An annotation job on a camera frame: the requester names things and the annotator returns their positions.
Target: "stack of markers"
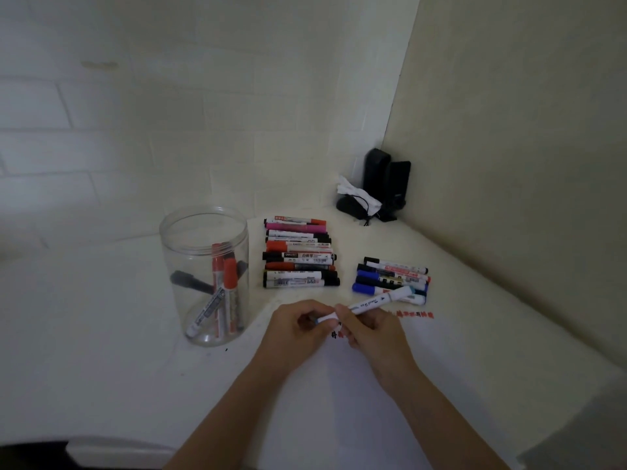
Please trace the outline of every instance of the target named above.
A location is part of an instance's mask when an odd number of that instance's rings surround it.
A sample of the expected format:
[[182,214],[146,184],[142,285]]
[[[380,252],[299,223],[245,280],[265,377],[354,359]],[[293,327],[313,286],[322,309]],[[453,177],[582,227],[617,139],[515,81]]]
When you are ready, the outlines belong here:
[[353,284],[353,292],[366,295],[379,295],[390,290],[409,285],[413,294],[400,298],[399,301],[414,305],[424,305],[427,302],[427,290],[431,277],[426,267],[414,267],[364,257],[364,263],[357,265],[357,277]]
[[266,288],[338,286],[337,256],[331,248],[327,222],[321,219],[274,216],[263,220]]

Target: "hand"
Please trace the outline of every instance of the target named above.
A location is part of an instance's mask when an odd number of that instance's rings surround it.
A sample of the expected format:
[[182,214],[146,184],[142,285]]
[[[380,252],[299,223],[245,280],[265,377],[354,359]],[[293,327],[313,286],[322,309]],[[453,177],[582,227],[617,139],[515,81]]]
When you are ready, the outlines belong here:
[[395,398],[402,383],[420,372],[401,321],[381,308],[355,315],[348,307],[335,305],[335,312],[350,347],[365,355],[381,387]]
[[337,320],[316,325],[311,316],[319,318],[333,312],[333,307],[316,300],[281,305],[274,310],[253,361],[269,368],[278,378],[286,378],[314,354],[338,325]]

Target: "clear plastic jar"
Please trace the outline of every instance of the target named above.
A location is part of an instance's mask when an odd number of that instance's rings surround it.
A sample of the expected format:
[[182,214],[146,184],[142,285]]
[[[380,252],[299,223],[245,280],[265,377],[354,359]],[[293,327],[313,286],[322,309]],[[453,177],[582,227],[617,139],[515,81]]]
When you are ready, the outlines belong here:
[[168,214],[161,245],[183,334],[215,347],[248,325],[248,227],[232,208],[203,205]]

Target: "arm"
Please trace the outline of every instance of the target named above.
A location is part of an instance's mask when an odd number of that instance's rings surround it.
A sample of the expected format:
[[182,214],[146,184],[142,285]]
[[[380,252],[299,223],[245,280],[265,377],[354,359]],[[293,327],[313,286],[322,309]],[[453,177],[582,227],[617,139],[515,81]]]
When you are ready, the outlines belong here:
[[368,359],[435,470],[508,469],[419,370],[398,317],[381,309],[357,317],[343,305],[335,312],[350,346]]
[[268,401],[337,326],[337,320],[314,326],[308,314],[319,317],[332,312],[333,307],[315,300],[275,310],[253,360],[164,470],[239,468]]

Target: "person's right arm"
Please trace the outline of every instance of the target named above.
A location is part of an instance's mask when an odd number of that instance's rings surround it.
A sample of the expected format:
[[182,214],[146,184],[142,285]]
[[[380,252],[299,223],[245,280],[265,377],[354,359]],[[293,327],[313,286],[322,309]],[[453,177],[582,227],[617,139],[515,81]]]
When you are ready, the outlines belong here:
[[344,305],[335,312],[350,346],[368,359],[435,470],[508,469],[420,371],[397,316],[377,308],[358,317]]

